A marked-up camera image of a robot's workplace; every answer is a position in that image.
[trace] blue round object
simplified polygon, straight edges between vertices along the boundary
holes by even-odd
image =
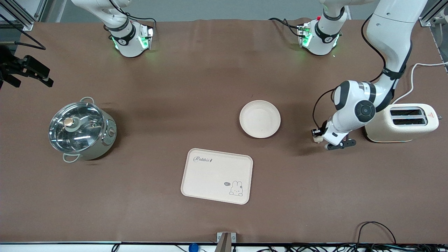
[[[188,252],[198,252],[199,251],[199,245],[196,243],[192,243],[188,246]]]

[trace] brown table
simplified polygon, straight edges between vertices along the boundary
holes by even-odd
[[[410,143],[371,143],[360,130],[350,134],[356,147],[342,151],[311,140],[319,95],[381,70],[361,23],[348,21],[327,56],[300,49],[271,21],[159,23],[153,50],[137,58],[122,57],[101,23],[35,24],[31,34],[48,49],[19,47],[17,55],[42,61],[55,83],[22,78],[20,88],[0,91],[0,240],[208,241],[228,230],[240,242],[352,242],[359,223],[375,220],[399,243],[446,243],[445,120]],[[441,62],[429,28],[416,26],[412,37],[408,66]],[[443,67],[418,68],[403,102],[428,103],[448,117],[447,81]],[[84,96],[115,118],[118,139],[103,158],[66,164],[48,141],[48,125]],[[268,139],[248,137],[238,123],[241,108],[257,99],[282,116]],[[327,96],[317,120],[334,111]],[[251,156],[249,202],[183,196],[192,148]],[[362,241],[391,240],[367,226]]]

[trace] white toaster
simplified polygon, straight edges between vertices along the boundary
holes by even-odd
[[[367,138],[378,143],[409,142],[439,127],[435,110],[420,103],[392,104],[365,126]]]

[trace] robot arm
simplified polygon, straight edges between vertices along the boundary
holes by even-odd
[[[376,83],[344,81],[334,91],[337,112],[314,136],[334,146],[352,130],[368,124],[376,112],[386,108],[404,73],[412,42],[411,32],[426,0],[381,0],[369,25],[367,37],[386,57],[386,67]]]
[[[323,5],[321,18],[312,20],[301,27],[300,45],[316,55],[325,55],[336,46],[341,27],[347,20],[346,5],[360,5],[374,0],[319,0]]]
[[[135,57],[149,49],[153,29],[131,21],[116,8],[128,6],[132,0],[72,0],[72,2],[99,18],[112,34],[115,48],[125,57]]]

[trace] pot handle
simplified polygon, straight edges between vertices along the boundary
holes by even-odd
[[[75,156],[76,158],[74,160],[72,160],[72,161],[68,161],[66,159],[68,156]],[[66,163],[74,163],[74,162],[76,162],[79,159],[79,157],[81,157],[81,154],[67,154],[67,153],[62,154],[62,159]]]
[[[94,101],[93,98],[90,97],[90,96],[82,97],[81,100],[79,100],[79,101],[80,101],[80,102],[83,102],[84,100],[92,100],[92,104],[95,104],[95,101]]]

